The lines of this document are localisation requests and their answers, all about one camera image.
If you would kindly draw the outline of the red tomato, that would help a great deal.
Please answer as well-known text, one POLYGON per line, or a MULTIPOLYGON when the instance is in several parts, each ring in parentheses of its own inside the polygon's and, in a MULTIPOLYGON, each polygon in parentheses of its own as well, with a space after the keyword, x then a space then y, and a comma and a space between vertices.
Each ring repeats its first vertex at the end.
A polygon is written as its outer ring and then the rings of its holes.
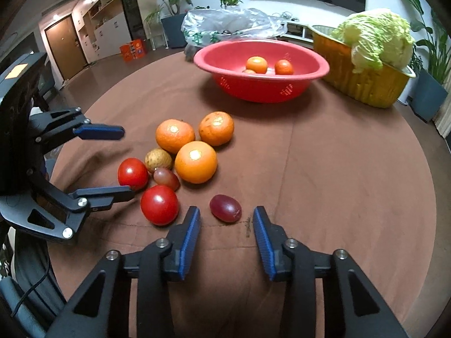
POLYGON ((130 157, 122 161, 117 172, 119 185, 127 185, 134 191, 140 191, 149 182, 149 173, 145 164, 130 157))
POLYGON ((173 223, 180 209, 175 191, 166 185, 147 189, 142 195, 140 206, 145 218, 158 227, 173 223))

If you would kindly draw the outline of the red tomato front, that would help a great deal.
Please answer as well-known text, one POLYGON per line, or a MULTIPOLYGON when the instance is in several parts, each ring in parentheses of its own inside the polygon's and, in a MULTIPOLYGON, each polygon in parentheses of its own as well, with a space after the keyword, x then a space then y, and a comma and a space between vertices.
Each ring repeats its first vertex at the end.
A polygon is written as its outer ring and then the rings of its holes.
POLYGON ((166 185, 147 189, 142 195, 140 206, 145 218, 158 227, 173 223, 180 209, 175 191, 166 185))

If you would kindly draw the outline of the red grape front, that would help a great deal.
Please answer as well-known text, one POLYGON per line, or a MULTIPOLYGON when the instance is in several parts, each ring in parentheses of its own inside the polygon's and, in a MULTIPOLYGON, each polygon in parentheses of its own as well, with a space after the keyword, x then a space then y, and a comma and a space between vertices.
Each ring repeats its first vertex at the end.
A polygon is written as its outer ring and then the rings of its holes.
POLYGON ((211 213, 227 224, 233 224, 242 217, 242 206, 235 198, 227 195, 215 195, 209 202, 211 213))

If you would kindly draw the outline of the red grape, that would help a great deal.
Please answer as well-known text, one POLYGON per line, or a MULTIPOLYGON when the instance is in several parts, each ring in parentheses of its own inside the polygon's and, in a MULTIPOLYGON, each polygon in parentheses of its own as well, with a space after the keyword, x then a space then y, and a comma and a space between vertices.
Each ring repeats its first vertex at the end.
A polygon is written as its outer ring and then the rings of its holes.
POLYGON ((153 172, 153 179, 157 185, 165 185, 176 191, 180 187, 179 178, 169 169, 159 167, 153 172))
POLYGON ((215 195, 209 202, 211 213, 227 224, 233 224, 242 217, 242 206, 235 198, 227 195, 215 195))

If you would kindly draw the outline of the small brown potato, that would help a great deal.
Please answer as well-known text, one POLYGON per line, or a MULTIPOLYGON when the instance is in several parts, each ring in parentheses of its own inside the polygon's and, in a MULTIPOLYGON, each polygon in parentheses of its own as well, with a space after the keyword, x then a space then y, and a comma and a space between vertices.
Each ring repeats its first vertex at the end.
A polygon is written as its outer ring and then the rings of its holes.
POLYGON ((171 170, 173 168, 172 156, 161 148, 154 148, 145 155, 145 166, 150 174, 157 168, 171 170))

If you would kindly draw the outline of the large orange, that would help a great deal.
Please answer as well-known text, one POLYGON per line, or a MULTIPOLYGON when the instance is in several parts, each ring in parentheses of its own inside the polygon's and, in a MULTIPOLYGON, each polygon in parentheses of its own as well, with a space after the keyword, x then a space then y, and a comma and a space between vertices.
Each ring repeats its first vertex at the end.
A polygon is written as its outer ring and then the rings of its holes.
POLYGON ((208 182, 218 166, 216 151, 203 141, 185 144, 176 154, 174 167, 185 182, 202 184, 208 182))

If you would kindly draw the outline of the orange box on floor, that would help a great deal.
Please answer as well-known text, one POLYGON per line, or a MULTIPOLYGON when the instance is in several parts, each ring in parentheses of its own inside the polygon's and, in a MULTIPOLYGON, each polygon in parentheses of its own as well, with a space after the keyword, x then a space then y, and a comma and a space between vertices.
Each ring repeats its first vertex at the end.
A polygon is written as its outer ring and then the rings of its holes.
POLYGON ((142 39, 133 40, 127 44, 119 47, 122 59, 125 62, 130 62, 134 59, 141 59, 147 54, 145 41, 142 39))

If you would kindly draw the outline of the brown entrance door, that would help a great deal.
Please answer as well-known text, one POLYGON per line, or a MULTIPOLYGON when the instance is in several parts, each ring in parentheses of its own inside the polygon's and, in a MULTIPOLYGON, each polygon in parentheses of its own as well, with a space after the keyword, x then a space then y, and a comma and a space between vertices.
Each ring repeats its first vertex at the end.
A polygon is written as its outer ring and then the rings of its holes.
POLYGON ((44 30, 63 80, 72 79, 87 66, 72 18, 68 15, 44 30))

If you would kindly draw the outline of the red plastic colander bowl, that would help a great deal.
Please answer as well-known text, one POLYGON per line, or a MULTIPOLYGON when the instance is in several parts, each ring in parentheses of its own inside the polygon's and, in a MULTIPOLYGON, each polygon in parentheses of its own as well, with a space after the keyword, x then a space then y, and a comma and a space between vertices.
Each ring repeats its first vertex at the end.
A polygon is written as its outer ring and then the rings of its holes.
POLYGON ((264 104, 295 99, 330 71, 319 54, 276 40, 223 41, 201 49, 193 62, 225 93, 264 104))

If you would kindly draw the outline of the clear plastic bag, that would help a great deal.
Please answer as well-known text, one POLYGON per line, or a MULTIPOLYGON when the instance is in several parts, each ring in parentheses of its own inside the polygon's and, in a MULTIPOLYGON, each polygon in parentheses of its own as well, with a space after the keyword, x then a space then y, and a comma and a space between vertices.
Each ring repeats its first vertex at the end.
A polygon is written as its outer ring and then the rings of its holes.
POLYGON ((206 47, 221 41, 271 39, 287 33, 281 17, 255 8, 193 9, 181 25, 188 45, 206 47))

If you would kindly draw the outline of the deep orange mandarin in bowl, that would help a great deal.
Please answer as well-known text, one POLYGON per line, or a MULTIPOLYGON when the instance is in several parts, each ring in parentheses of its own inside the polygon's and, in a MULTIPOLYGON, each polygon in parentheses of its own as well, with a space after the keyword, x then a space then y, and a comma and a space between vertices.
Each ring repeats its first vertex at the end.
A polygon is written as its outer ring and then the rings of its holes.
POLYGON ((275 63, 276 75, 293 75, 294 68, 292 63, 287 59, 280 59, 275 63))

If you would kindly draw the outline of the pale orange in bowl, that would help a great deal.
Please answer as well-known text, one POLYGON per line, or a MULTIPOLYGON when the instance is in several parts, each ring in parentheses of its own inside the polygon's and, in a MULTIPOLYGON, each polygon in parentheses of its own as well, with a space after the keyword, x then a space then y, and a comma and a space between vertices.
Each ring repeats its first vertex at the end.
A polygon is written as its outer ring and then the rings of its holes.
POLYGON ((263 57, 253 56, 246 61, 246 69, 254 70, 257 74, 265 74, 267 67, 267 61, 263 57))

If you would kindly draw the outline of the gold foil basin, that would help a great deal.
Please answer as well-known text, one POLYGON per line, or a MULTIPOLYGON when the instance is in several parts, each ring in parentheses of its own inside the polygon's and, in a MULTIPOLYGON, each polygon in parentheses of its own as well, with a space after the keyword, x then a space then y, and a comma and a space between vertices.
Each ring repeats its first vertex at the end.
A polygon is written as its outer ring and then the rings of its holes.
POLYGON ((416 77, 408 66, 402 70, 384 64, 380 70, 354 73, 351 47, 331 36, 333 28, 311 25, 313 50, 330 65, 324 80, 339 92, 375 108, 391 107, 410 79, 416 77))

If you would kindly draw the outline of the small plant white pot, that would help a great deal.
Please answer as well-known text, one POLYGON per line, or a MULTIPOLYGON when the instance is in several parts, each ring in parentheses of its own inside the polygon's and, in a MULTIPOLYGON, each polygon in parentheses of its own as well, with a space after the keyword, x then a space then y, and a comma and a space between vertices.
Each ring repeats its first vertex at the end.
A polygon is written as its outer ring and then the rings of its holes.
POLYGON ((242 4, 242 0, 220 0, 219 4, 222 9, 227 9, 239 6, 242 4))

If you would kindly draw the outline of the napa cabbage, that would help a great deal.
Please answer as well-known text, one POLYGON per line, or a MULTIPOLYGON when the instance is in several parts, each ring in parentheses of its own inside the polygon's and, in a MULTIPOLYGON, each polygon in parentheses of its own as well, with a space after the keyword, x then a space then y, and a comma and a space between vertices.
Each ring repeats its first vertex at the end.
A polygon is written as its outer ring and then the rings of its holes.
POLYGON ((403 70, 414 50, 410 23, 387 8, 351 14, 330 36, 351 47, 354 73, 381 70, 384 64, 403 70))

